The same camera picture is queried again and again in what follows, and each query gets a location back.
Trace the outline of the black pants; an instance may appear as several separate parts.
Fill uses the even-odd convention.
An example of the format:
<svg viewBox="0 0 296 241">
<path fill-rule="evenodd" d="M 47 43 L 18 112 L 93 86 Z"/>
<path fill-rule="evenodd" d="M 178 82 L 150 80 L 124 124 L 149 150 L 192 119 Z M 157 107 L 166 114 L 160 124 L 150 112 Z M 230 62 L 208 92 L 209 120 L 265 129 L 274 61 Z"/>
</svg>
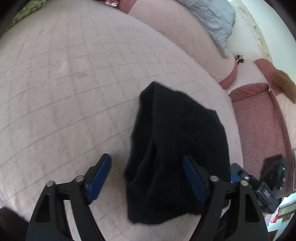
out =
<svg viewBox="0 0 296 241">
<path fill-rule="evenodd" d="M 139 97 L 125 169 L 128 218 L 156 225 L 200 214 L 205 177 L 230 181 L 229 149 L 215 111 L 188 95 L 151 83 Z"/>
</svg>

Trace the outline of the red patterned small item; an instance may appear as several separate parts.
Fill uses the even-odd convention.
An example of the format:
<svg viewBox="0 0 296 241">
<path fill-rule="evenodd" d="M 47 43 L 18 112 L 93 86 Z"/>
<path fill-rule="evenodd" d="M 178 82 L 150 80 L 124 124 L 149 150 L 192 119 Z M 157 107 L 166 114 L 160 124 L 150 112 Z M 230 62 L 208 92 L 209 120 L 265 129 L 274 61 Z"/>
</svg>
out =
<svg viewBox="0 0 296 241">
<path fill-rule="evenodd" d="M 116 8 L 119 5 L 119 0 L 104 0 L 104 3 L 108 6 Z"/>
</svg>

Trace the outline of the red upholstered headboard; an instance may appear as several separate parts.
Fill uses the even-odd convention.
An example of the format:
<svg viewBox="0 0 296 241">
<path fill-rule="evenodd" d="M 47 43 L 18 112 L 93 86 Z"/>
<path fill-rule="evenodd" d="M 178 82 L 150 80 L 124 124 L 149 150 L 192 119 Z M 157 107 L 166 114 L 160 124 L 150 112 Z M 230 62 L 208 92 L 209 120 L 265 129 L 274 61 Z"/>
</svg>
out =
<svg viewBox="0 0 296 241">
<path fill-rule="evenodd" d="M 285 183 L 278 197 L 284 197 L 294 193 L 294 163 L 287 126 L 267 82 L 273 70 L 265 59 L 238 64 L 230 98 L 240 134 L 243 168 L 260 178 L 265 159 L 283 155 L 287 160 Z"/>
</svg>

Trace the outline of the pink quilted bed cover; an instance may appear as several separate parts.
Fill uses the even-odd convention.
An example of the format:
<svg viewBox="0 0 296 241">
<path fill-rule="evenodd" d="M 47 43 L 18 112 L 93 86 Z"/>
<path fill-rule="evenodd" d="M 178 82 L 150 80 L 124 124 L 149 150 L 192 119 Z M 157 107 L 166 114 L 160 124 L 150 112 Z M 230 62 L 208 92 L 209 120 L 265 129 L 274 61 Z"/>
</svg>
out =
<svg viewBox="0 0 296 241">
<path fill-rule="evenodd" d="M 127 218 L 124 169 L 140 93 L 153 81 L 217 112 L 242 162 L 229 95 L 145 23 L 96 1 L 48 1 L 1 39 L 1 206 L 31 218 L 46 183 L 112 168 L 90 206 L 106 240 L 188 240 L 199 217 L 162 225 Z"/>
</svg>

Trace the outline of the green white patterned cloth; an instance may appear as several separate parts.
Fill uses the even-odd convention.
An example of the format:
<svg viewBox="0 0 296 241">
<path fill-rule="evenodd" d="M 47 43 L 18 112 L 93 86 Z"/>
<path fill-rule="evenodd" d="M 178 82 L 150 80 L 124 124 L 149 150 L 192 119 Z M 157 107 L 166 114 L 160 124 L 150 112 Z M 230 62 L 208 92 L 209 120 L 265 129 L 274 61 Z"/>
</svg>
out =
<svg viewBox="0 0 296 241">
<path fill-rule="evenodd" d="M 19 12 L 18 14 L 13 18 L 11 21 L 9 28 L 17 24 L 19 21 L 22 19 L 26 18 L 30 14 L 36 12 L 39 10 L 47 0 L 34 0 L 34 1 L 29 1 Z"/>
</svg>

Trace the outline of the grey quilted blanket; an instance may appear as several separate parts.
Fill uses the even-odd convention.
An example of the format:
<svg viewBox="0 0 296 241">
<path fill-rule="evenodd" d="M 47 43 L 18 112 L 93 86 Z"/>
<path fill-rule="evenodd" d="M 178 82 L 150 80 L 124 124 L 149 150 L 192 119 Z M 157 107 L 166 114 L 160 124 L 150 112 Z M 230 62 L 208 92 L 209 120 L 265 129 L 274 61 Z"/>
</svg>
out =
<svg viewBox="0 0 296 241">
<path fill-rule="evenodd" d="M 222 57 L 228 58 L 228 38 L 233 33 L 236 12 L 225 0 L 183 0 L 179 1 L 199 21 L 212 38 Z"/>
</svg>

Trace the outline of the pink long pillow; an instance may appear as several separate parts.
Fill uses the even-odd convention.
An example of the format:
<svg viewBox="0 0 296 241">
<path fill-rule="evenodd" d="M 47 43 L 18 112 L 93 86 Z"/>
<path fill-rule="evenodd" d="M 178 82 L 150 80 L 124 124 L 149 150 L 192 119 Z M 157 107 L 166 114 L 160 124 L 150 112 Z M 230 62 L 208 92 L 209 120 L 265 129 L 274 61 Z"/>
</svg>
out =
<svg viewBox="0 0 296 241">
<path fill-rule="evenodd" d="M 223 89 L 234 82 L 238 66 L 233 52 L 224 58 L 198 20 L 177 1 L 124 1 L 120 9 L 175 43 Z"/>
</svg>

